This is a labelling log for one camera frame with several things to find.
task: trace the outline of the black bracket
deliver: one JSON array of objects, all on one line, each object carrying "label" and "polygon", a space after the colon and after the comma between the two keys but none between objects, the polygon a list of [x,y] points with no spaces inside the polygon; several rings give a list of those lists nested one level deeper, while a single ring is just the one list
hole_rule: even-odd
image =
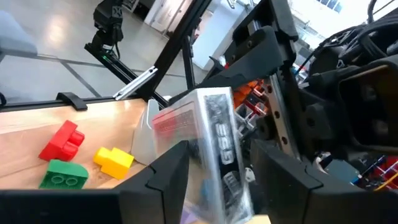
[{"label": "black bracket", "polygon": [[56,100],[62,100],[77,111],[86,111],[88,109],[87,104],[74,93],[58,93]]}]

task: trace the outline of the packaged item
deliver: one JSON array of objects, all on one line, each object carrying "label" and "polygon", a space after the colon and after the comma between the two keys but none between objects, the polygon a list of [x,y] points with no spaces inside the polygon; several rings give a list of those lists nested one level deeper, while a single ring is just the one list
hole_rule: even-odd
[{"label": "packaged item", "polygon": [[157,157],[190,141],[185,206],[209,223],[241,223],[253,216],[232,99],[230,88],[196,89],[152,121]]}]

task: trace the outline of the floor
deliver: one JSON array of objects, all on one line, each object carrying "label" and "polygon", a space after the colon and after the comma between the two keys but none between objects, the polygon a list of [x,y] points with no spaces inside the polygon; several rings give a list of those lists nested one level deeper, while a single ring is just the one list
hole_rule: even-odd
[{"label": "floor", "polygon": [[[100,0],[1,0],[0,10],[11,13],[34,39],[39,54],[99,65],[83,47],[93,38],[93,11]],[[124,39],[119,43],[121,60],[141,74],[156,61],[167,42],[165,37],[127,11],[123,20]],[[205,71],[194,67],[196,82]],[[0,91],[9,103],[54,100],[60,91],[81,98],[111,96],[124,86],[101,66],[62,64],[5,56],[0,63]],[[186,90],[182,56],[179,55],[157,92],[174,96]]]}]

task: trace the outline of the wooden table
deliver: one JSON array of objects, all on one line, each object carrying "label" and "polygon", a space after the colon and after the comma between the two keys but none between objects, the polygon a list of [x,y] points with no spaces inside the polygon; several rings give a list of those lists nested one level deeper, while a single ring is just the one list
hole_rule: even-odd
[{"label": "wooden table", "polygon": [[[100,147],[117,147],[129,152],[134,129],[146,107],[143,100],[112,101],[88,104],[87,111],[71,106],[0,113],[0,189],[37,189],[47,161],[38,158],[59,127],[70,120],[85,135],[71,162],[84,166],[89,178],[85,189],[111,189],[124,180],[116,180],[100,171],[93,162]],[[145,168],[134,161],[126,179]],[[267,216],[255,217],[249,223],[268,224]]]}]

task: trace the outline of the printed label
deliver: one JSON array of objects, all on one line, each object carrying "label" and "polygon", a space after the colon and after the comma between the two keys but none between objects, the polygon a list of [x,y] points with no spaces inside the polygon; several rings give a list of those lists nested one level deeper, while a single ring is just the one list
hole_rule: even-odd
[{"label": "printed label", "polygon": [[225,215],[231,221],[240,206],[243,185],[239,173],[233,128],[229,115],[230,104],[226,95],[205,96],[213,147],[218,152],[218,164],[223,183]]}]

